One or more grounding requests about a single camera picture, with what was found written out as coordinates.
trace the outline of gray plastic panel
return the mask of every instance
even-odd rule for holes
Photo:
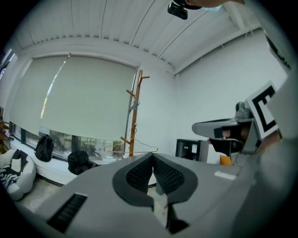
[[[215,176],[215,172],[220,171],[230,175],[238,175],[241,171],[241,167],[212,165],[166,154],[161,155],[192,170],[198,177],[198,187],[191,198],[187,202],[173,205],[177,218],[189,224],[210,209],[234,182],[233,180]]]
[[[88,198],[65,232],[70,237],[168,236],[169,232],[162,227],[150,207],[127,204],[112,187],[115,172],[142,156],[82,173],[43,203],[36,214],[48,221],[74,193],[80,193]]]
[[[240,173],[231,186],[222,194],[218,194],[214,204],[205,209],[200,217],[192,221],[192,224],[176,237],[192,237],[194,234],[200,234],[200,237],[204,238],[231,237],[235,217],[253,184],[258,160],[259,157],[249,157],[246,166],[239,167]]]

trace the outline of floor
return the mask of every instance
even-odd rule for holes
[[[49,197],[58,192],[61,187],[55,186],[42,180],[41,178],[36,178],[33,183],[33,187],[30,193],[26,194],[20,201],[16,203],[26,207],[32,212],[35,212],[37,208]],[[156,193],[156,187],[148,189],[148,195],[154,199],[154,214],[161,224],[165,227],[167,223],[167,196],[163,194],[162,196]]]
[[[21,200],[17,201],[16,204],[22,205],[32,212],[49,197],[59,191],[60,187],[50,184],[40,178],[35,178],[33,182],[32,190],[26,194]]]

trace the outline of roller blind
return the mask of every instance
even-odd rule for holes
[[[60,71],[41,126],[66,134],[120,140],[135,69],[115,62],[71,56]]]
[[[49,86],[66,57],[34,59],[20,80],[10,121],[38,135],[41,110]]]

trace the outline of black bag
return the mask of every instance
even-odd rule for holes
[[[36,146],[35,156],[43,162],[49,162],[52,158],[54,142],[48,135],[42,136]]]
[[[68,156],[68,170],[75,175],[79,175],[84,171],[96,166],[89,160],[89,156],[84,150],[77,150]]]

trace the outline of window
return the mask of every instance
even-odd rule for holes
[[[1,68],[0,68],[0,80],[1,80],[1,78],[2,78],[2,76],[3,76],[3,74],[5,73],[5,70],[6,70],[6,68],[7,68],[7,66],[8,66],[8,64],[9,64],[9,62],[13,59],[13,57],[14,57],[14,53],[12,52],[12,50],[10,49],[9,51],[8,51],[8,53],[4,56],[4,58],[5,58],[5,60],[4,59],[2,59],[2,61],[3,62],[1,62]]]
[[[50,130],[49,136],[54,141],[53,154],[57,154],[64,158],[67,158],[72,151],[72,135]]]
[[[30,132],[26,132],[26,143],[31,145],[32,147],[36,147],[39,139],[41,138],[41,135],[37,136]]]
[[[19,127],[19,126],[17,126],[17,125],[13,125],[13,131],[12,131],[12,134],[16,137],[16,138],[18,138],[18,139],[20,139],[20,132],[21,132],[21,128]]]
[[[13,135],[19,138],[21,143],[31,148],[36,148],[43,135],[49,135],[54,142],[53,157],[63,161],[67,161],[68,155],[76,150],[85,150],[91,161],[101,165],[123,158],[124,144],[122,141],[73,136],[44,127],[39,127],[37,136],[17,125],[13,126]]]
[[[104,139],[93,139],[87,137],[79,137],[79,150],[85,150],[89,159],[94,162],[109,159],[122,159],[124,144],[122,141],[112,141]]]

